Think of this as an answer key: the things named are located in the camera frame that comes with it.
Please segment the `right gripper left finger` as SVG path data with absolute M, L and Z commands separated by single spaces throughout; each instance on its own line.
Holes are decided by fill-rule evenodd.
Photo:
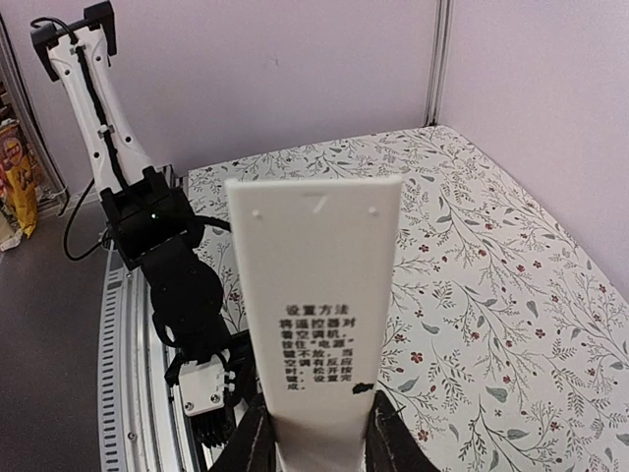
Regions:
M 235 433 L 209 472 L 272 472 L 278 469 L 276 441 L 262 393 L 250 403 Z

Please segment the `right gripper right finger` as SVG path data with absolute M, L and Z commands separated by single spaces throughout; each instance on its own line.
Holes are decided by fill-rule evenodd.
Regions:
M 365 445 L 368 472 L 437 472 L 387 395 L 374 394 Z

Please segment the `white remote battery cover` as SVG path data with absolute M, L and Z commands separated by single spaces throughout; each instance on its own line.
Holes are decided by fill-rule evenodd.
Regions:
M 225 184 L 285 471 L 361 467 L 392 285 L 398 176 Z

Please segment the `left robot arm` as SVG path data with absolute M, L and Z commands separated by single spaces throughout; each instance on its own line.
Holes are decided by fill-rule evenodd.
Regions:
M 109 77 L 117 53 L 112 4 L 86 7 L 72 24 L 40 17 L 30 26 L 36 55 L 69 97 L 107 231 L 126 267 L 139 269 L 150 288 L 160 341 L 179 350 L 180 363 L 228 362 L 237 339 L 221 314 L 223 286 L 196 249 L 205 228 L 227 231 L 230 225 L 195 213 L 183 189 L 169 184 L 132 131 Z

